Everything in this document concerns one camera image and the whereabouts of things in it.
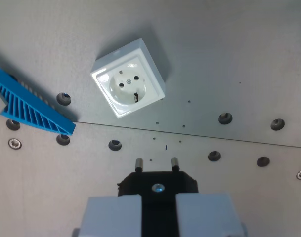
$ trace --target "small hole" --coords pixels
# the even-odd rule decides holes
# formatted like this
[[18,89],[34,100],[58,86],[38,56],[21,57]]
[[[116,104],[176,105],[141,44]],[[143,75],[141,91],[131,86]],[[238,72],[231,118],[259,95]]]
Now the small hole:
[[61,138],[64,139],[64,140],[69,139],[69,137],[67,135],[61,135]]
[[218,161],[221,158],[221,155],[217,151],[210,152],[208,155],[208,159],[210,161]]
[[270,164],[270,159],[268,157],[260,157],[258,160],[257,160],[257,165],[259,167],[266,167],[267,165]]
[[64,92],[59,93],[56,97],[56,100],[60,105],[63,105],[63,106],[70,105],[70,103],[71,103],[70,95],[67,93],[64,93]]
[[112,140],[109,142],[109,148],[112,151],[119,151],[122,148],[122,144],[118,140]]
[[6,126],[8,127],[8,129],[12,130],[12,131],[17,131],[21,128],[21,125],[19,122],[16,122],[14,120],[8,119],[6,121]]
[[120,142],[118,140],[112,140],[112,144],[114,144],[115,146],[117,146]]
[[61,146],[67,146],[70,143],[70,138],[67,135],[58,135],[56,141]]
[[284,127],[285,123],[284,120],[281,118],[275,119],[274,121],[272,121],[271,123],[271,129],[274,131],[279,131]]
[[231,123],[233,120],[233,116],[231,115],[231,113],[222,113],[219,117],[218,117],[218,122],[220,124],[223,124],[223,125],[227,125],[229,123]]

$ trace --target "power socket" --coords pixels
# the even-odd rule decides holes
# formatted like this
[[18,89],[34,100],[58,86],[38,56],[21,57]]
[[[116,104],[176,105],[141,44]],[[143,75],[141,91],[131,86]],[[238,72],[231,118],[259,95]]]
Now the power socket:
[[91,76],[117,118],[165,97],[165,82],[142,38],[97,59]]

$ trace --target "blue plastic part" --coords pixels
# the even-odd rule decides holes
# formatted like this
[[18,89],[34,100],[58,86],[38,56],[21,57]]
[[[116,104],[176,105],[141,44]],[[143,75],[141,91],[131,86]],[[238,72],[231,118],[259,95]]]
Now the blue plastic part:
[[16,122],[42,130],[72,135],[76,125],[30,93],[0,69],[0,92],[8,105],[1,113]]

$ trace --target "gray metal plate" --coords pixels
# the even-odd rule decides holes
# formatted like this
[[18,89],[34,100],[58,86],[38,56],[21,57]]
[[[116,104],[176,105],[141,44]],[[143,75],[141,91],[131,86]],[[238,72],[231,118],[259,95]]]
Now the gray metal plate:
[[[231,194],[250,237],[301,237],[301,148],[82,123],[64,147],[54,133],[24,125],[14,132],[5,122],[0,116],[0,236],[71,237],[88,198],[116,196],[136,158],[145,171],[160,171],[178,157],[201,193]],[[22,148],[11,149],[10,138]],[[108,148],[112,139],[121,150]],[[222,157],[210,162],[215,150]],[[268,167],[256,165],[261,156]]]
[[[89,73],[138,37],[166,98],[117,119]],[[67,92],[74,121],[301,147],[301,0],[3,0],[0,65],[48,101]]]

